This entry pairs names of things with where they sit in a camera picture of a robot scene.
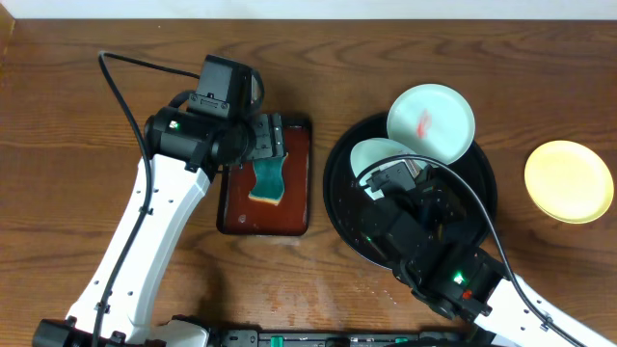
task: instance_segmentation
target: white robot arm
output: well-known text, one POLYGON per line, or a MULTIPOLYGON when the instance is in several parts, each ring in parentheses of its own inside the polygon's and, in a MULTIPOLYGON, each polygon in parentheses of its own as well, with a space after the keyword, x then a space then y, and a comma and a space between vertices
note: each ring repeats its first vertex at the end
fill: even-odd
MULTIPOLYGON (((521 289, 534 305, 552 321, 585 346, 614 347, 615 344, 587 328, 536 293, 517 276, 521 289)), ((480 314, 473 323, 485 331, 496 334, 497 346, 572 346, 563 337, 546 327, 529 311, 517 294, 512 282, 501 280, 487 303, 492 308, 488 316, 480 314)))
MULTIPOLYGON (((176 328, 170 330, 169 327, 152 331, 150 318, 159 284, 177 239, 195 206, 205 196, 210 180, 202 169, 196 173, 188 172, 185 162, 164 155, 154 155, 150 163, 154 187, 150 212, 114 283, 113 295, 105 308, 101 336, 109 338, 113 332, 122 332, 126 343, 141 344, 146 339, 167 341, 170 339, 167 334, 172 334, 181 335, 181 339, 174 344, 168 343, 169 346, 205 346, 207 332, 203 328, 184 324, 182 334, 176 328)), ((86 290, 68 311, 67 319, 75 318, 75 328, 80 331, 93 332, 96 305, 138 217, 145 190, 144 161, 141 160, 130 201, 109 248, 86 290)), ((183 322, 176 321, 174 324, 182 325, 183 322)))

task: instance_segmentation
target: white wall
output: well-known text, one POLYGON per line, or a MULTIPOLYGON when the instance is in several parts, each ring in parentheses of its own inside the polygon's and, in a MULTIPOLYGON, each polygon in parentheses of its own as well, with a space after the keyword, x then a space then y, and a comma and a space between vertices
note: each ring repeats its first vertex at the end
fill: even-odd
POLYGON ((617 19, 617 0, 0 0, 15 18, 617 19))

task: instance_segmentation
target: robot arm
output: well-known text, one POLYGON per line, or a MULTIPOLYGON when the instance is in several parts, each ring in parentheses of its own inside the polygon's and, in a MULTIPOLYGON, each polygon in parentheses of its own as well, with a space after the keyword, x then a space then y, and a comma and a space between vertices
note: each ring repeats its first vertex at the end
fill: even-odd
MULTIPOLYGON (((400 159, 425 160, 439 165, 462 186, 467 185, 444 164, 417 155, 384 159, 366 168, 358 178, 400 159)), ((409 170, 410 167, 399 163, 372 173, 367 186, 373 192, 381 189, 384 193, 386 198, 376 201, 376 205, 381 208, 380 218, 387 218, 383 225, 389 227, 363 232, 372 232, 366 240, 389 260, 394 276, 413 289, 414 297, 446 318, 459 316, 494 333, 496 345, 571 346, 567 337, 575 345, 615 346, 551 305, 513 274, 507 267, 504 253, 501 254, 503 262, 500 262, 479 247, 440 240, 433 229, 441 229, 457 216, 465 216, 466 211, 430 165, 421 173, 409 170), (422 218, 427 210, 431 218, 422 218), (516 290, 512 278, 516 279, 523 294, 516 290)), ((467 188, 481 204, 468 185, 467 188)), ((499 248, 492 221, 484 206, 480 208, 484 210, 499 248)))
MULTIPOLYGON (((150 163, 154 183, 150 211, 114 283, 101 329, 101 336, 106 338, 113 332, 125 334, 126 343, 143 343, 149 337, 154 298, 177 239, 210 186, 202 169, 191 173, 181 160, 155 154, 150 163)), ((142 160, 130 201, 109 248, 79 300, 68 311, 67 319, 76 319, 75 328, 80 331, 93 331, 96 305, 137 219, 145 190, 142 160)))
MULTIPOLYGON (((523 292, 545 316, 586 346, 610 347, 612 342, 587 328, 559 308, 551 305, 536 293, 524 280, 517 276, 523 292)), ((503 279, 499 282, 487 305, 492 309, 488 316, 478 315, 474 324, 485 331, 496 334, 493 344, 503 346, 563 346, 571 344, 546 327, 538 317, 529 312, 512 282, 503 279)))
MULTIPOLYGON (((103 73, 129 121, 134 120, 111 81, 103 56, 197 77, 189 72, 101 53, 103 73)), ((170 106, 148 119, 144 142, 152 191, 146 217, 134 234, 135 221, 143 214, 141 209, 148 189, 143 158, 124 215, 92 280, 70 308, 64 324, 41 321, 34 346, 90 345, 94 337, 98 338, 95 323, 101 322, 97 321, 100 311, 104 313, 99 342, 105 345, 139 345, 158 339, 167 346, 205 346, 208 332, 199 325, 173 320, 166 326, 151 329, 152 306, 177 239, 207 193, 219 166, 285 155, 281 116, 258 113, 263 97, 263 83, 255 70, 207 56, 197 91, 179 94, 170 106), (187 100, 187 111, 179 110, 187 100), (131 234, 134 239, 115 281, 108 283, 131 234), (105 307, 101 307, 100 298, 108 284, 113 286, 105 307)))

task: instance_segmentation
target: yellow plate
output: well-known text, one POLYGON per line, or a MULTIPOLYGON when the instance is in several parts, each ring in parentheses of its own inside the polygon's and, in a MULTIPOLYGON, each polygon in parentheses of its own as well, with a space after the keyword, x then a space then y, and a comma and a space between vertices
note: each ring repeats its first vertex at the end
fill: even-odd
POLYGON ((536 148, 524 167, 533 202, 556 220, 587 223, 600 218, 613 200, 613 178, 591 149, 570 141, 536 148))

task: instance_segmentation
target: red mark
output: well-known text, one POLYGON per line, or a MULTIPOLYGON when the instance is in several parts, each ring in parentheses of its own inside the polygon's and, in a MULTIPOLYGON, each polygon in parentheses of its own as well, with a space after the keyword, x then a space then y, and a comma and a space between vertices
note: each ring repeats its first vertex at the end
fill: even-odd
POLYGON ((424 112, 422 112, 422 116, 420 117, 420 123, 417 125, 417 136, 420 139, 423 139, 426 137, 426 131, 431 127, 432 124, 432 118, 431 118, 431 114, 428 113, 428 110, 424 110, 424 112))
POLYGON ((463 293, 463 299, 471 300, 471 295, 473 295, 473 293, 468 289, 463 293))

